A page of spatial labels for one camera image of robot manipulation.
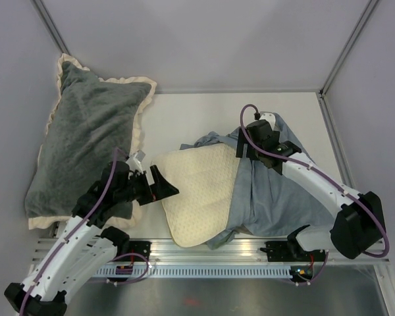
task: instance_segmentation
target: gray pillow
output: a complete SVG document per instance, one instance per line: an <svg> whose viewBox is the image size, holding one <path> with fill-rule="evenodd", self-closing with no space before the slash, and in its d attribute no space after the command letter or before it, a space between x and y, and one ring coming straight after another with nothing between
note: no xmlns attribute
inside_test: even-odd
<svg viewBox="0 0 395 316"><path fill-rule="evenodd" d="M136 117L156 86L144 77L104 82L68 55L62 56L59 66L61 98L25 199L30 228L67 220L77 199L101 178L114 147L127 153L138 149ZM109 224L119 228L134 224L128 221L131 203L117 205L115 211Z"/></svg>

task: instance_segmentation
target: wall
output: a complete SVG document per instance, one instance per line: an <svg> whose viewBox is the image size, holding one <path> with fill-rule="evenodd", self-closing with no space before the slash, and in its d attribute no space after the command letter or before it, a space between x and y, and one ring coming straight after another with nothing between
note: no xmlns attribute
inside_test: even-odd
<svg viewBox="0 0 395 316"><path fill-rule="evenodd" d="M0 315L13 315L3 292L26 276L37 238L23 201L57 99L58 57L29 0L0 0Z"/></svg>
<svg viewBox="0 0 395 316"><path fill-rule="evenodd" d="M317 90L367 0L44 0L70 52L159 91Z"/></svg>
<svg viewBox="0 0 395 316"><path fill-rule="evenodd" d="M327 101L358 188L382 199L395 267L395 0L380 2Z"/></svg>

